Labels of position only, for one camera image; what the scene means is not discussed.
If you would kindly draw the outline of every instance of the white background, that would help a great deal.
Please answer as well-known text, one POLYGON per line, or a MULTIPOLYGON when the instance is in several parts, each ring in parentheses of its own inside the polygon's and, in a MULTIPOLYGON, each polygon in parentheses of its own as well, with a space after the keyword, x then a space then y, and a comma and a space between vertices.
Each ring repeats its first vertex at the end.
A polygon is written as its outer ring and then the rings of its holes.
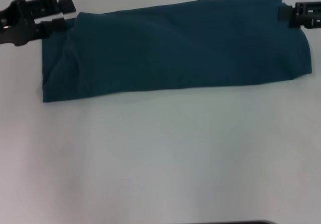
MULTIPOLYGON (((74 3, 104 13, 186 1, 74 3)), ((49 104, 41 42, 1 45, 0 223, 320 223, 321 30, 305 33, 313 74, 297 80, 49 104)))

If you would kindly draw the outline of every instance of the white table surface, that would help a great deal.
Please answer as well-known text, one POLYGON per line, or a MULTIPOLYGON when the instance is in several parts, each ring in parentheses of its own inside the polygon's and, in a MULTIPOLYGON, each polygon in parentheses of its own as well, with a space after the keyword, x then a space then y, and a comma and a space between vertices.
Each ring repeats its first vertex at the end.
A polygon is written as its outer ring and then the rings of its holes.
MULTIPOLYGON (((73 1, 104 13, 192 0, 73 1)), ((1 45, 0 223, 321 223, 321 30, 305 33, 313 74, 297 80, 50 104, 41 42, 1 45)))

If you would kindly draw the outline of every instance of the fabric fold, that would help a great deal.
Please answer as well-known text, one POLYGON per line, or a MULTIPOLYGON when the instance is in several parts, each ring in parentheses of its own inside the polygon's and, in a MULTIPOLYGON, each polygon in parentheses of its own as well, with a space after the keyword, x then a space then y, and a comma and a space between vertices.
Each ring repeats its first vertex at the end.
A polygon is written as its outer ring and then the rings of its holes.
POLYGON ((43 40, 44 102, 126 91, 240 86, 311 73, 301 29, 282 0, 199 0, 80 13, 43 40))

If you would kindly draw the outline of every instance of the teal cloth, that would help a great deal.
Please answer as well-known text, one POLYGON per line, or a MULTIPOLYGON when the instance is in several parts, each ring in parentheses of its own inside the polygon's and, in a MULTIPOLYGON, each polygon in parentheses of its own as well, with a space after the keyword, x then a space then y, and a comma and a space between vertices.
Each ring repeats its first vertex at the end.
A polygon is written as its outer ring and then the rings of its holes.
POLYGON ((80 13, 43 40, 44 102, 126 91, 240 86, 311 73, 307 39, 282 0, 199 0, 80 13))

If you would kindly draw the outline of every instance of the dark green towel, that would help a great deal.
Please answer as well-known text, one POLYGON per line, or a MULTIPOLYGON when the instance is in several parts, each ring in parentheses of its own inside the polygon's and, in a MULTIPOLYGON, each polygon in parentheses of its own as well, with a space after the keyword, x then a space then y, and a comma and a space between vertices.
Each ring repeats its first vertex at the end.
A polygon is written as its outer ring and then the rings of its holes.
POLYGON ((311 73, 301 29, 282 0, 199 0, 80 13, 43 40, 44 102, 125 91, 237 86, 311 73))

